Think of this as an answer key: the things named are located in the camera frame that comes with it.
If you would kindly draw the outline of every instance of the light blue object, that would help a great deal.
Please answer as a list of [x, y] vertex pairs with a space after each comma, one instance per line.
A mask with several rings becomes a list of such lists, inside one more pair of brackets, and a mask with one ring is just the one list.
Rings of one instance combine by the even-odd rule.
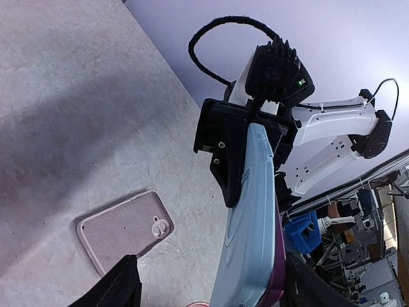
[[252, 123], [242, 193], [229, 209], [211, 307], [254, 307], [268, 287], [275, 253], [273, 151], [264, 126]]
[[309, 254], [322, 242], [315, 211], [291, 219], [284, 228], [291, 245], [303, 254]]

